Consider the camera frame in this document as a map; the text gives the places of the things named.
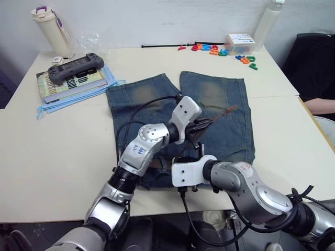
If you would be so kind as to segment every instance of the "white wall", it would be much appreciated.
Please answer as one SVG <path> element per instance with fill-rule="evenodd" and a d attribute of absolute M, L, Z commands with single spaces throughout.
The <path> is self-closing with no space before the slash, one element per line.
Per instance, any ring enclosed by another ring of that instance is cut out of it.
<path fill-rule="evenodd" d="M 223 41 L 253 33 L 268 0 L 2 0 L 0 67 L 16 83 L 40 50 L 51 50 L 30 11 L 49 5 L 77 34 L 98 32 L 108 47 Z M 297 33 L 335 31 L 334 0 L 286 0 L 266 47 L 280 65 Z"/>

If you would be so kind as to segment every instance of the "denim pants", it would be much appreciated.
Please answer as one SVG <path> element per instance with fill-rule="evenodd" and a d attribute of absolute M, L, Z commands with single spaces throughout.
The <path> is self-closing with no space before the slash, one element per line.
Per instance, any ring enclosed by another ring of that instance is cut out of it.
<path fill-rule="evenodd" d="M 251 110 L 248 106 L 244 80 L 181 72 L 180 87 L 182 95 L 190 96 L 201 107 L 203 112 L 199 118 L 213 118 L 227 108 L 238 105 L 237 110 L 219 118 L 209 126 L 197 142 L 205 144 L 205 154 L 214 155 L 218 160 L 246 161 L 252 164 L 255 148 Z M 116 133 L 120 125 L 128 122 L 133 112 L 144 103 L 163 96 L 177 95 L 180 92 L 165 74 L 160 74 L 135 83 L 110 87 L 106 93 Z M 168 123 L 175 106 L 173 99 L 161 100 L 146 106 L 134 119 L 144 123 Z M 137 136 L 140 127 L 140 124 L 131 125 L 127 144 Z M 124 135 L 125 129 L 119 136 L 119 149 L 123 144 Z M 170 144 L 162 149 L 159 155 L 165 160 L 171 160 L 184 148 L 185 143 Z M 188 149 L 183 156 L 197 157 L 197 151 Z M 167 168 L 162 170 L 148 168 L 143 183 L 147 187 L 171 187 L 171 173 Z"/>

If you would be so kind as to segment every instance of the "book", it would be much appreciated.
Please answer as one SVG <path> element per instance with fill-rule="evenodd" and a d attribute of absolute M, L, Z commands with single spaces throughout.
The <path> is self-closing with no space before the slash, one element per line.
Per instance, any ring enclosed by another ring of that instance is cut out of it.
<path fill-rule="evenodd" d="M 93 74 L 80 77 L 67 77 L 63 84 L 56 85 L 49 79 L 48 72 L 36 74 L 38 89 L 41 98 L 50 103 L 65 97 L 74 96 L 87 90 L 107 84 L 102 70 L 95 70 Z"/>

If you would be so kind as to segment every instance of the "white bottle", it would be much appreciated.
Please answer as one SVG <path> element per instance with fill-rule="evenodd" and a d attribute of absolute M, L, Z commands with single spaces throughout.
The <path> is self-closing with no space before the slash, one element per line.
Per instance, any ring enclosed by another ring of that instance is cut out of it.
<path fill-rule="evenodd" d="M 271 0 L 271 2 L 268 4 L 252 37 L 256 42 L 254 51 L 259 51 L 263 47 L 264 42 L 271 32 L 271 29 L 275 24 L 284 3 L 285 0 Z"/>
<path fill-rule="evenodd" d="M 56 13 L 49 6 L 41 6 L 33 9 L 31 15 L 51 44 L 55 56 L 71 58 L 71 37 Z"/>

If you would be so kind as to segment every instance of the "floor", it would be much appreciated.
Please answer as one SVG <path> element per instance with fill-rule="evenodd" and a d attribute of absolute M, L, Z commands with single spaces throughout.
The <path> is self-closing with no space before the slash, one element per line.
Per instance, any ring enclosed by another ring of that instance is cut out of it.
<path fill-rule="evenodd" d="M 131 222 L 139 220 L 141 217 L 131 217 Z M 180 239 L 181 236 L 186 236 L 188 234 L 189 223 L 185 213 L 177 214 L 165 214 L 165 215 L 155 215 L 151 217 L 154 222 L 160 221 L 165 222 L 166 226 L 154 229 L 157 233 L 162 232 L 164 238 L 174 238 L 173 234 Z M 201 212 L 193 212 L 192 219 L 200 220 L 202 218 Z M 42 251 L 49 248 L 54 242 L 56 242 L 61 236 L 67 233 L 69 230 L 80 226 L 81 221 L 75 222 L 52 222 L 52 223 L 21 223 L 13 224 L 10 227 L 13 230 L 22 231 L 27 238 L 30 240 L 36 251 Z M 239 220 L 235 220 L 237 233 L 244 227 Z M 221 231 L 221 235 L 224 240 L 229 240 L 233 237 L 232 230 L 224 229 Z M 164 246 L 164 250 L 168 251 L 185 251 L 186 247 L 184 243 L 172 243 L 172 240 L 161 241 L 161 245 Z M 239 239 L 239 250 L 240 251 L 265 251 L 269 243 L 276 242 L 280 243 L 284 251 L 300 251 L 303 250 L 300 243 L 292 238 L 290 235 L 284 232 L 276 232 L 272 234 L 258 234 L 252 230 L 248 230 L 241 239 Z M 153 250 L 163 251 L 162 246 L 154 246 Z M 235 245 L 231 244 L 226 247 L 226 251 L 235 251 Z"/>

